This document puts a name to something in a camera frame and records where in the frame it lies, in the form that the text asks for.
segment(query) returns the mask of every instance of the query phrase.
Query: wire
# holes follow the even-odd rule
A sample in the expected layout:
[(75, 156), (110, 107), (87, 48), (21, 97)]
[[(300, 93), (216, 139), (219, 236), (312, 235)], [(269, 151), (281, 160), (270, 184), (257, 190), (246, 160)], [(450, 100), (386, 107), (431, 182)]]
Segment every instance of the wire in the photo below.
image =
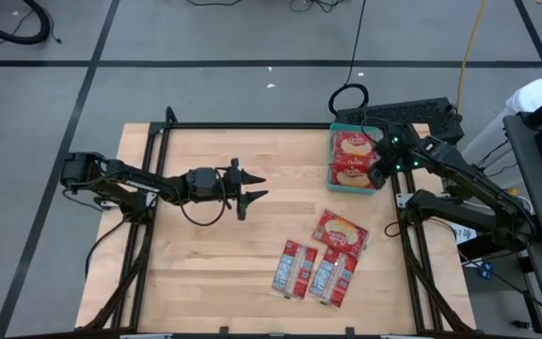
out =
[(515, 287), (512, 283), (508, 282), (506, 279), (504, 279), (503, 277), (501, 277), (499, 274), (495, 273), (494, 271), (490, 271), (476, 263), (474, 263), (473, 261), (471, 261), (470, 259), (468, 259), (468, 257), (466, 257), (465, 255), (463, 255), (463, 253), (461, 253), (461, 251), (459, 252), (459, 255), (466, 259), (467, 261), (470, 262), (470, 264), (480, 268), (481, 270), (483, 270), (484, 272), (486, 273), (489, 273), (489, 274), (492, 274), (493, 276), (495, 276), (495, 278), (499, 279), (500, 281), (502, 281), (502, 283), (508, 285), (509, 287), (513, 288), (516, 292), (520, 293), (522, 296), (524, 296), (526, 299), (529, 299), (529, 300), (532, 300), (534, 303), (536, 303), (537, 305), (541, 306), (542, 307), (542, 302), (537, 300), (535, 297), (531, 296), (530, 293), (526, 292), (526, 291), (523, 291), (517, 287)]
[(353, 73), (353, 65), (355, 65), (355, 55), (357, 54), (357, 46), (359, 45), (359, 34), (361, 32), (361, 23), (363, 22), (363, 13), (365, 12), (365, 5), (367, 0), (363, 0), (363, 6), (361, 6), (361, 14), (359, 15), (359, 26), (357, 27), (357, 37), (355, 38), (355, 48), (353, 48), (353, 56), (350, 58), (350, 68), (348, 70), (348, 77), (344, 84), (347, 85), (350, 81), (350, 75)]
[(54, 23), (54, 17), (52, 17), (52, 14), (49, 13), (49, 11), (46, 8), (43, 8), (45, 11), (45, 14), (47, 14), (47, 17), (49, 18), (50, 23), (52, 23), (52, 30), (50, 31), (50, 35), (52, 36), (52, 39), (55, 40), (57, 43), (61, 44), (62, 39), (59, 39), (56, 37), (56, 34), (54, 33), (54, 29), (56, 26), (56, 23)]
[(187, 1), (188, 3), (194, 5), (194, 6), (233, 6), (239, 2), (241, 2), (242, 0), (235, 0), (233, 1), (232, 3), (197, 3), (197, 2), (194, 2), (192, 0), (185, 0)]
[(526, 197), (522, 197), (522, 196), (518, 196), (518, 198), (520, 198), (523, 201), (525, 201), (526, 203), (528, 203), (528, 207), (531, 209), (531, 214), (534, 214), (534, 206), (533, 206), (533, 203), (531, 202), (531, 200), (526, 198)]
[(446, 222), (444, 222), (444, 221), (442, 221), (442, 220), (440, 220), (440, 219), (437, 219), (437, 218), (430, 218), (429, 220), (438, 222), (438, 223), (440, 223), (440, 224), (442, 224), (442, 225), (448, 227), (448, 228), (451, 230), (451, 232), (453, 232), (453, 236), (454, 236), (454, 238), (455, 238), (455, 241), (457, 241), (457, 232), (455, 231), (455, 228), (453, 228), (453, 226), (451, 226), (451, 225), (449, 225), (448, 223), (446, 223)]
[(478, 208), (482, 208), (482, 209), (486, 209), (486, 210), (493, 210), (492, 208), (486, 206), (486, 205), (482, 205), (482, 204), (479, 204), (479, 203), (473, 203), (473, 202), (467, 202), (467, 201), (463, 201), (463, 203), (465, 203), (466, 205), (469, 205), (469, 206), (473, 206), (473, 207), (478, 207)]
[(93, 186), (95, 186), (95, 185), (99, 184), (100, 182), (104, 181), (105, 179), (107, 179), (107, 178), (109, 178), (109, 177), (111, 177), (111, 176), (113, 176), (113, 175), (116, 175), (116, 174), (118, 174), (117, 171), (116, 171), (116, 172), (110, 172), (110, 173), (107, 173), (107, 174), (104, 175), (104, 176), (101, 176), (101, 177), (99, 177), (99, 178), (93, 179), (93, 180), (91, 180), (91, 181), (89, 181), (89, 182), (86, 182), (86, 183), (84, 183), (84, 184), (83, 184), (83, 183), (81, 183), (81, 184), (73, 184), (73, 183), (70, 183), (70, 184), (68, 184), (68, 186), (69, 186), (68, 189), (69, 189), (69, 190), (78, 189), (78, 188), (80, 188), (80, 189), (90, 189), (90, 188), (92, 188)]
[(376, 144), (377, 141), (374, 140), (372, 138), (372, 136), (368, 135), (367, 132), (365, 132), (365, 129), (363, 128), (365, 126), (365, 122), (367, 122), (368, 120), (377, 120), (377, 121), (382, 121), (384, 123), (386, 123), (387, 125), (393, 125), (393, 126), (399, 126), (398, 123), (394, 123), (392, 121), (389, 121), (387, 119), (384, 119), (384, 118), (379, 118), (379, 117), (368, 117), (367, 116), (367, 111), (363, 111), (363, 114), (365, 116), (365, 118), (363, 120), (361, 120), (361, 124), (360, 124), (360, 129), (361, 129), (361, 133), (366, 136), (373, 144)]
[(75, 198), (70, 197), (70, 196), (67, 194), (68, 192), (70, 192), (69, 189), (64, 189), (64, 190), (62, 191), (62, 195), (64, 196), (64, 198), (70, 200), (71, 202), (76, 202), (76, 203), (78, 203), (78, 204), (80, 204), (80, 205), (83, 205), (83, 206), (85, 206), (85, 207), (89, 207), (89, 208), (94, 209), (94, 210), (96, 210), (96, 211), (98, 211), (98, 212), (103, 212), (103, 211), (104, 211), (103, 209), (101, 209), (101, 208), (99, 208), (99, 207), (96, 207), (96, 206), (94, 206), (94, 205), (92, 205), (92, 204), (90, 204), (90, 203), (81, 202), (81, 201), (79, 201), (79, 200), (77, 200), (77, 199), (75, 199)]
[[(158, 200), (158, 196), (156, 195), (150, 201), (150, 203), (146, 207), (146, 210), (151, 208), (157, 200)], [(122, 226), (127, 221), (128, 218), (129, 217), (124, 217), (116, 226), (114, 226), (113, 228), (110, 229), (110, 231), (102, 235), (102, 237), (100, 237), (98, 241), (96, 241), (95, 244), (93, 244), (93, 246), (91, 247), (91, 250), (89, 250), (89, 253), (87, 254), (87, 258), (85, 259), (85, 279), (87, 279), (87, 274), (89, 273), (89, 265), (91, 264), (91, 255), (93, 255), (93, 252), (95, 251), (95, 249), (102, 243), (102, 241), (104, 241), (104, 239), (106, 239), (108, 236), (114, 233), (118, 228), (120, 228), (120, 226)]]
[(488, 160), (488, 158), (493, 154), (495, 153), (497, 150), (499, 150), (501, 147), (503, 147), (505, 144), (507, 144), (509, 142), (509, 137), (503, 142), (501, 143), (499, 146), (495, 147), (492, 151), (490, 151), (487, 155), (485, 155), (485, 157), (483, 157), (482, 159), (480, 159), (480, 161), (478, 161), (476, 163), (476, 166), (480, 167), (482, 166), (485, 161)]
[[(15, 35), (16, 32), (18, 32), (18, 30), (20, 29), (20, 27), (23, 25), (23, 22), (24, 20), (26, 20), (29, 16), (31, 16), (31, 14), (33, 14), (35, 12), (34, 9), (31, 9), (28, 14), (26, 14), (24, 17), (22, 17), (22, 19), (20, 19), (20, 21), (18, 22), (18, 24), (16, 25), (16, 28), (14, 28), (14, 30), (11, 32), (11, 35)], [(4, 42), (7, 42), (5, 40), (0, 40), (0, 44), (4, 43)]]
[(467, 266), (467, 265), (469, 265), (471, 263), (479, 263), (481, 261), (491, 261), (491, 260), (503, 258), (503, 257), (506, 257), (506, 256), (510, 256), (512, 254), (516, 254), (516, 253), (514, 251), (510, 251), (510, 252), (507, 252), (505, 254), (498, 254), (498, 255), (488, 256), (486, 258), (478, 258), (478, 259), (474, 259), (472, 261), (465, 262), (465, 263), (461, 264), (461, 266)]
[(104, 235), (102, 235), (102, 237), (100, 237), (98, 239), (98, 241), (96, 241), (95, 244), (93, 244), (93, 246), (91, 246), (91, 250), (89, 250), (89, 253), (87, 254), (87, 259), (85, 259), (85, 279), (87, 279), (87, 275), (89, 273), (89, 265), (91, 264), (91, 255), (93, 254), (95, 249), (98, 247), (98, 245), (100, 245), (100, 243), (102, 243), (102, 241), (104, 241), (104, 239), (106, 239), (108, 236), (110, 236), (112, 233), (114, 233), (118, 228), (120, 228), (120, 226), (122, 226), (125, 223), (125, 221), (126, 221), (126, 218), (123, 218), (119, 222), (119, 224), (117, 224), (112, 229), (110, 229), (110, 231), (108, 231)]
[(395, 237), (395, 236), (398, 236), (400, 234), (399, 233), (396, 233), (396, 234), (388, 234), (388, 229), (390, 226), (392, 225), (396, 225), (398, 224), (399, 222), (398, 221), (394, 221), (394, 222), (391, 222), (390, 224), (386, 225), (386, 227), (384, 227), (384, 234), (387, 236), (387, 237)]
[[(448, 223), (446, 223), (446, 222), (444, 222), (444, 221), (442, 221), (442, 220), (439, 220), (439, 219), (437, 219), (437, 218), (430, 218), (429, 220), (438, 222), (438, 223), (440, 223), (440, 224), (442, 224), (442, 225), (448, 227), (448, 228), (451, 230), (451, 232), (453, 232), (453, 236), (454, 236), (455, 240), (457, 239), (457, 232), (455, 231), (455, 229), (453, 228), (453, 226), (451, 226), (451, 225), (449, 225)], [(388, 233), (389, 227), (392, 226), (392, 225), (396, 225), (396, 224), (398, 224), (398, 223), (399, 223), (398, 221), (394, 221), (394, 222), (391, 222), (390, 224), (386, 225), (386, 227), (384, 227), (384, 235), (387, 236), (387, 237), (396, 237), (396, 236), (399, 236), (399, 235), (401, 234), (400, 232), (398, 232), (398, 233), (396, 233), (396, 234), (389, 234), (389, 233)]]
[(518, 161), (515, 164), (502, 167), (498, 172), (487, 175), (486, 178), (490, 178), (490, 177), (494, 177), (495, 175), (499, 175), (499, 174), (503, 173), (504, 170), (511, 169), (511, 168), (513, 168), (513, 167), (515, 167), (517, 165), (518, 165)]
[(463, 79), (466, 76), (466, 63), (468, 63), (468, 57), (470, 57), (471, 46), (474, 44), (474, 39), (476, 39), (476, 31), (482, 20), (482, 16), (485, 13), (486, 0), (482, 0), (480, 9), (478, 10), (478, 15), (476, 16), (476, 22), (474, 27), (471, 30), (470, 40), (468, 41), (468, 48), (466, 48), (466, 54), (463, 56), (463, 62), (461, 62), (461, 71), (459, 72), (459, 82), (457, 84), (457, 107), (461, 106), (461, 91), (463, 87)]
[(334, 10), (336, 6), (344, 2), (344, 0), (336, 0), (335, 2), (332, 1), (331, 3), (327, 3), (320, 0), (301, 0), (302, 3), (304, 4), (304, 7), (302, 9), (298, 9), (294, 7), (294, 2), (296, 1), (297, 0), (290, 1), (290, 9), (296, 13), (304, 13), (306, 11), (309, 11), (312, 8), (313, 4), (317, 4), (323, 12), (329, 13), (332, 10)]

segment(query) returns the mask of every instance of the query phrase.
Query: red snack box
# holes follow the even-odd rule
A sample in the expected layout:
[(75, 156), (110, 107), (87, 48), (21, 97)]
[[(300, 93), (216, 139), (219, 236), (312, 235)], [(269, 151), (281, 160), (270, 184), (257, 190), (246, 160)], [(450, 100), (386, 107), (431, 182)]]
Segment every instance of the red snack box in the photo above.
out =
[(375, 158), (374, 144), (361, 132), (336, 131), (332, 157), (354, 155)]
[(303, 299), (316, 256), (317, 249), (288, 240), (275, 273), (273, 289), (286, 298)]
[(343, 164), (329, 165), (329, 181), (333, 185), (374, 188), (367, 175), (369, 166), (351, 166)]
[(367, 169), (368, 167), (372, 166), (375, 161), (377, 161), (375, 153), (373, 153), (372, 156), (334, 154), (334, 157), (331, 159), (331, 164), (364, 167)]
[(326, 210), (312, 237), (358, 259), (367, 246), (369, 232)]
[(341, 307), (355, 267), (357, 259), (328, 247), (309, 292), (325, 305)]

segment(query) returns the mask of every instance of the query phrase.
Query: food packaging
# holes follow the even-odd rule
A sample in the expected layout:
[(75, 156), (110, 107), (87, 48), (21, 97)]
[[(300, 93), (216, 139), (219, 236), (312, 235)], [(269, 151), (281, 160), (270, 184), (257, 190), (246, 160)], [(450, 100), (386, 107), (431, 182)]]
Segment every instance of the food packaging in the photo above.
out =
[(309, 292), (325, 305), (341, 307), (355, 267), (357, 259), (328, 247)]
[(325, 210), (312, 237), (358, 259), (367, 247), (369, 232)]
[(275, 273), (273, 289), (288, 299), (303, 299), (316, 256), (317, 249), (288, 240)]

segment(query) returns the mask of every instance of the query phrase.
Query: black cable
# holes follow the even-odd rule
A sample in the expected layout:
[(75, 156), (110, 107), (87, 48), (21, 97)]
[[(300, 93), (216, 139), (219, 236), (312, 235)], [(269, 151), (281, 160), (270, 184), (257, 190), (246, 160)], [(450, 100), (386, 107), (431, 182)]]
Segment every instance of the black cable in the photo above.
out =
[[(444, 222), (442, 220), (438, 220), (436, 218), (430, 218), (429, 220), (436, 221), (438, 223), (441, 223), (442, 225), (447, 226), (451, 230), (451, 232), (453, 232), (453, 236), (454, 236), (455, 240), (457, 240), (457, 232), (455, 231), (453, 226), (449, 225), (448, 223), (446, 223), (446, 222)], [(399, 236), (401, 234), (400, 232), (398, 232), (396, 234), (388, 234), (389, 227), (392, 226), (392, 225), (396, 225), (398, 223), (399, 223), (398, 221), (394, 221), (394, 222), (391, 222), (390, 224), (386, 225), (386, 227), (384, 227), (384, 235), (387, 236), (387, 237)]]
[(192, 0), (185, 0), (187, 1), (188, 3), (194, 5), (194, 6), (233, 6), (239, 2), (241, 2), (242, 0), (235, 0), (233, 1), (232, 3), (197, 3), (197, 2), (194, 2)]
[(451, 230), (451, 232), (453, 232), (453, 236), (454, 236), (454, 238), (455, 238), (455, 241), (457, 241), (457, 232), (455, 231), (455, 228), (453, 228), (453, 226), (451, 226), (451, 225), (449, 225), (448, 223), (446, 223), (446, 222), (444, 222), (444, 221), (442, 221), (442, 220), (440, 220), (440, 219), (437, 219), (437, 218), (430, 218), (429, 220), (438, 222), (438, 223), (440, 223), (440, 224), (442, 224), (442, 225), (448, 227), (448, 228)]
[[(155, 196), (151, 200), (151, 202), (148, 204), (146, 209), (151, 208), (154, 205), (154, 203), (156, 202), (156, 200), (158, 200), (158, 196)], [(120, 228), (120, 226), (122, 226), (122, 224), (124, 224), (127, 221), (127, 219), (128, 219), (128, 217), (124, 217), (119, 222), (119, 224), (117, 224), (112, 229), (110, 229), (110, 231), (108, 231), (104, 235), (102, 235), (102, 237), (99, 238), (98, 241), (95, 242), (95, 244), (93, 244), (93, 246), (91, 247), (91, 250), (89, 250), (89, 253), (87, 254), (87, 258), (85, 259), (85, 279), (87, 279), (87, 274), (89, 273), (89, 265), (91, 263), (91, 255), (93, 255), (93, 252), (95, 251), (95, 249), (98, 247), (98, 245), (100, 245), (100, 243), (102, 243), (102, 241), (104, 241), (104, 239), (106, 239), (108, 236), (110, 236), (112, 233), (114, 233), (118, 228)]]
[(503, 277), (501, 277), (499, 274), (495, 273), (494, 271), (491, 271), (491, 270), (488, 270), (476, 263), (474, 263), (473, 261), (471, 261), (470, 259), (468, 259), (468, 257), (466, 257), (465, 255), (463, 255), (463, 253), (461, 253), (461, 251), (459, 252), (459, 255), (461, 255), (462, 258), (466, 259), (467, 261), (469, 261), (472, 265), (480, 268), (481, 270), (483, 270), (484, 272), (486, 273), (489, 273), (489, 274), (492, 274), (493, 276), (495, 276), (495, 278), (499, 279), (500, 281), (502, 281), (502, 283), (508, 285), (509, 287), (513, 288), (516, 292), (520, 293), (522, 296), (524, 296), (525, 298), (527, 299), (530, 299), (532, 300), (534, 303), (536, 303), (537, 305), (539, 305), (540, 307), (542, 307), (542, 302), (537, 300), (535, 297), (531, 296), (530, 293), (526, 292), (526, 291), (523, 291), (517, 287), (515, 287), (512, 283), (508, 282), (506, 279), (504, 279)]
[(342, 93), (343, 91), (347, 89), (358, 89), (363, 94), (363, 101), (359, 105), (359, 108), (363, 108), (369, 103), (369, 91), (365, 86), (362, 84), (349, 84), (350, 76), (353, 72), (353, 66), (355, 65), (355, 55), (357, 54), (357, 46), (359, 45), (359, 34), (361, 32), (361, 23), (363, 22), (363, 13), (365, 12), (365, 5), (367, 4), (367, 0), (363, 0), (363, 5), (361, 6), (361, 14), (359, 16), (359, 26), (357, 28), (357, 37), (355, 38), (355, 47), (353, 48), (353, 55), (350, 59), (350, 68), (348, 70), (348, 77), (346, 78), (346, 82), (344, 82), (344, 85), (342, 85), (339, 89), (336, 89), (331, 96), (329, 97), (329, 101), (327, 102), (327, 107), (329, 108), (329, 111), (333, 115), (337, 115), (338, 112), (336, 111), (336, 108), (334, 107), (334, 101), (336, 100), (336, 97)]
[(50, 31), (50, 35), (52, 36), (52, 39), (55, 40), (57, 43), (62, 44), (62, 39), (59, 39), (56, 37), (56, 34), (54, 33), (54, 29), (56, 26), (56, 23), (54, 23), (54, 17), (52, 14), (49, 13), (49, 11), (46, 8), (43, 8), (45, 11), (45, 14), (47, 14), (47, 17), (49, 18), (49, 21), (52, 23), (52, 30)]
[(513, 168), (513, 167), (515, 167), (517, 165), (518, 165), (518, 161), (515, 164), (509, 165), (509, 166), (503, 166), (498, 172), (493, 173), (493, 174), (489, 174), (489, 175), (486, 176), (486, 178), (490, 178), (490, 177), (494, 177), (495, 175), (499, 175), (499, 174), (503, 173), (504, 170), (511, 169), (511, 168)]
[(386, 227), (384, 227), (384, 234), (387, 236), (387, 237), (395, 237), (395, 236), (398, 236), (400, 234), (399, 233), (396, 233), (396, 234), (388, 234), (388, 229), (390, 226), (392, 225), (396, 225), (398, 224), (399, 222), (398, 221), (394, 221), (394, 222), (391, 222), (390, 224), (386, 225)]
[[(14, 28), (14, 30), (11, 32), (11, 35), (14, 35), (16, 34), (16, 32), (18, 32), (18, 30), (20, 29), (20, 27), (23, 25), (23, 22), (24, 20), (26, 20), (26, 18), (28, 18), (29, 16), (31, 16), (31, 14), (33, 14), (35, 12), (34, 9), (31, 9), (28, 14), (26, 14), (24, 17), (22, 17), (22, 19), (20, 19), (20, 21), (18, 22), (18, 24), (16, 25), (16, 28)], [(4, 42), (7, 42), (6, 40), (0, 40), (0, 44), (4, 43)]]
[(19, 37), (15, 36), (13, 34), (9, 34), (7, 32), (4, 32), (0, 29), (0, 39), (18, 43), (18, 44), (36, 44), (43, 42), (47, 40), (47, 37), (49, 37), (50, 33), (50, 22), (49, 18), (47, 17), (47, 14), (45, 14), (45, 11), (39, 4), (35, 2), (35, 0), (24, 0), (24, 2), (31, 7), (32, 10), (34, 10), (37, 13), (37, 16), (39, 17), (40, 21), (40, 30), (37, 34), (31, 37)]
[(92, 208), (92, 209), (94, 209), (94, 210), (96, 210), (96, 211), (98, 211), (98, 212), (103, 212), (103, 211), (104, 211), (103, 209), (101, 209), (101, 208), (99, 208), (99, 207), (96, 207), (96, 206), (94, 206), (94, 205), (92, 205), (92, 204), (90, 204), (90, 203), (81, 202), (81, 201), (79, 201), (79, 200), (77, 200), (77, 199), (75, 199), (75, 198), (70, 197), (70, 196), (67, 194), (68, 192), (70, 192), (69, 189), (64, 189), (64, 190), (62, 191), (62, 195), (64, 196), (64, 198), (70, 200), (71, 202), (76, 202), (76, 203), (78, 203), (78, 204), (80, 204), (80, 205), (83, 205), (83, 206), (85, 206), (85, 207)]
[(91, 255), (93, 254), (95, 249), (98, 247), (98, 245), (100, 245), (100, 243), (102, 243), (102, 241), (104, 241), (104, 239), (106, 239), (108, 236), (114, 233), (118, 228), (120, 228), (120, 226), (122, 226), (122, 224), (124, 224), (125, 221), (126, 221), (126, 218), (123, 218), (119, 222), (118, 225), (114, 226), (112, 229), (110, 229), (110, 231), (102, 235), (102, 237), (99, 238), (98, 241), (96, 241), (95, 244), (93, 244), (93, 246), (91, 246), (91, 250), (89, 250), (89, 253), (87, 254), (87, 259), (85, 259), (85, 279), (87, 279), (87, 275), (89, 273), (89, 265), (91, 264)]
[(298, 0), (290, 1), (290, 10), (295, 13), (303, 13), (303, 12), (309, 11), (311, 10), (313, 4), (317, 4), (317, 6), (319, 6), (323, 12), (329, 13), (332, 10), (334, 10), (336, 6), (344, 2), (344, 0), (336, 0), (335, 2), (332, 1), (331, 3), (327, 3), (320, 0), (300, 0), (305, 6), (302, 9), (298, 9), (294, 7), (294, 2), (296, 1)]
[(501, 147), (503, 147), (506, 143), (509, 142), (509, 138), (507, 138), (502, 144), (500, 144), (499, 146), (495, 147), (492, 151), (490, 151), (487, 155), (485, 155), (484, 158), (480, 159), (480, 161), (478, 161), (476, 163), (476, 166), (480, 167), (482, 166), (482, 164), (485, 163), (485, 161), (488, 160), (488, 158), (490, 157), (491, 154), (495, 153), (497, 150), (499, 150)]
[(357, 54), (357, 46), (359, 45), (359, 34), (361, 32), (361, 23), (363, 23), (365, 4), (367, 4), (367, 0), (363, 0), (363, 6), (361, 6), (361, 14), (359, 15), (359, 26), (357, 27), (357, 37), (355, 38), (355, 48), (353, 48), (353, 56), (350, 58), (350, 69), (348, 70), (348, 77), (344, 82), (345, 85), (348, 85), (348, 82), (350, 81), (350, 75), (353, 72), (353, 65), (355, 65), (355, 55)]
[(74, 184), (74, 183), (68, 183), (68, 190), (75, 190), (75, 189), (90, 189), (92, 188), (93, 186), (99, 184), (100, 182), (104, 181), (105, 179), (113, 176), (113, 175), (116, 175), (118, 174), (118, 172), (110, 172), (110, 173), (107, 173), (106, 175), (104, 176), (101, 176), (99, 178), (96, 178), (96, 179), (93, 179), (89, 182), (86, 182), (86, 183), (80, 183), (80, 184)]
[(387, 119), (384, 119), (384, 118), (379, 118), (379, 117), (368, 117), (367, 116), (367, 112), (363, 112), (365, 118), (363, 120), (361, 120), (361, 124), (360, 124), (360, 129), (361, 129), (361, 133), (366, 136), (373, 144), (376, 144), (377, 141), (374, 140), (372, 138), (372, 136), (368, 135), (367, 132), (365, 132), (365, 128), (363, 128), (364, 126), (366, 126), (365, 122), (367, 122), (368, 120), (377, 120), (377, 121), (382, 121), (384, 123), (386, 123), (387, 125), (394, 125), (394, 126), (398, 126), (399, 124), (398, 123), (394, 123), (392, 121), (389, 121)]

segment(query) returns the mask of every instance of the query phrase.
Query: black metal frame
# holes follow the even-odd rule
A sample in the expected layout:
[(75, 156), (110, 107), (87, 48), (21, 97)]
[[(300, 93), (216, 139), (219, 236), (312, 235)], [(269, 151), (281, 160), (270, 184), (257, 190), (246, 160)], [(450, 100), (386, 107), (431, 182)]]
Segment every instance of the black metal frame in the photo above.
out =
[[(177, 119), (172, 113), (172, 110), (168, 108), (166, 121), (150, 123), (148, 138), (146, 141), (144, 159), (142, 163), (142, 169), (148, 170), (150, 168), (154, 142), (157, 136), (162, 133), (155, 173), (160, 174), (160, 175), (163, 174), (166, 154), (167, 154), (168, 139), (169, 139), (171, 129), (317, 129), (317, 130), (327, 130), (329, 128), (329, 125), (330, 125), (329, 122), (277, 122), (277, 123), (273, 123), (273, 122), (271, 123), (266, 123), (266, 122), (177, 122)], [(408, 171), (408, 172), (405, 172), (404, 175), (406, 178), (407, 192), (414, 193), (416, 190), (416, 187), (415, 187), (415, 182), (414, 182), (412, 173)], [(393, 190), (394, 206), (395, 206), (396, 213), (398, 216), (399, 229), (400, 229), (401, 234), (407, 234), (407, 225), (405, 221), (403, 220), (403, 218), (401, 218), (400, 209), (398, 207), (398, 204), (396, 203), (396, 194), (401, 192), (401, 185), (399, 182), (398, 175), (391, 176), (391, 183), (392, 183), (392, 190)], [(118, 306), (116, 307), (115, 312), (112, 314), (110, 329), (78, 329), (77, 331), (73, 331), (73, 332), (48, 333), (48, 334), (29, 335), (29, 336), (15, 337), (15, 338), (17, 339), (20, 339), (20, 338), (36, 338), (36, 339), (53, 339), (53, 338), (81, 338), (81, 339), (110, 338), (111, 339), (111, 338), (115, 338), (116, 339), (116, 338), (119, 338), (119, 336), (122, 334), (124, 335), (138, 334), (137, 328), (139, 324), (139, 316), (140, 316), (141, 304), (143, 300), (143, 292), (145, 288), (145, 279), (146, 279), (146, 274), (148, 271), (148, 261), (150, 257), (151, 240), (152, 240), (152, 235), (153, 235), (153, 227), (155, 223), (156, 207), (157, 207), (157, 204), (155, 204), (153, 207), (150, 207), (151, 211), (149, 213), (151, 214), (151, 222), (144, 225), (146, 230), (143, 237), (142, 249), (146, 249), (147, 252), (145, 255), (145, 260), (141, 263), (138, 263), (139, 270), (138, 270), (138, 274), (136, 275), (137, 280), (135, 283), (135, 296), (133, 299), (131, 317), (130, 317), (130, 322), (129, 322), (128, 327), (121, 326), (122, 313), (124, 309), (124, 297), (126, 294), (126, 290), (124, 290), (121, 292), (122, 300), (118, 303)], [(121, 283), (125, 283), (125, 284), (132, 283), (132, 280), (133, 280), (131, 279), (129, 282), (125, 281), (130, 276), (130, 271), (132, 271), (132, 269), (135, 269), (135, 266), (137, 266), (137, 263), (132, 264), (132, 261), (133, 261), (132, 258), (134, 257), (134, 254), (135, 254), (138, 228), (139, 228), (139, 225), (132, 224), (131, 229), (129, 231), (129, 235), (127, 238), (127, 246), (125, 248), (125, 253), (123, 257), (122, 272), (120, 274)], [(428, 248), (427, 248), (427, 243), (425, 240), (425, 234), (423, 232), (423, 228), (416, 227), (415, 232), (416, 232), (419, 255), (420, 255), (420, 260), (423, 266), (423, 270), (428, 276), (428, 278), (430, 279), (430, 281), (433, 283), (434, 279), (432, 275), (432, 267), (430, 264), (430, 257), (428, 253)], [(407, 256), (406, 247), (410, 246), (409, 237), (401, 236), (401, 241), (403, 245), (403, 254), (406, 257)], [(442, 326), (442, 319), (441, 319), (440, 312), (438, 310), (438, 306), (432, 299), (429, 299), (429, 303), (430, 303), (430, 310), (432, 314), (433, 329), (432, 330), (426, 329), (424, 325), (418, 281), (415, 274), (412, 272), (411, 268), (408, 267), (408, 265), (406, 265), (406, 276), (407, 276), (415, 328), (418, 335), (434, 337), (434, 338), (478, 338), (478, 337), (493, 338), (493, 339), (512, 338), (512, 337), (482, 334), (482, 333), (445, 331)], [(277, 337), (277, 338), (283, 338), (283, 339), (288, 339), (288, 338), (354, 339), (354, 338), (381, 338), (383, 337), (383, 335), (358, 335), (358, 334), (355, 334), (355, 329), (353, 328), (345, 328), (344, 334), (324, 334), (324, 335), (288, 334), (288, 333), (285, 333), (285, 334), (284, 333), (230, 334), (228, 327), (221, 327), (219, 328), (219, 333), (172, 333), (172, 337), (173, 338), (189, 338), (189, 339), (191, 338), (260, 339), (260, 338), (266, 338), (266, 337), (268, 338)]]

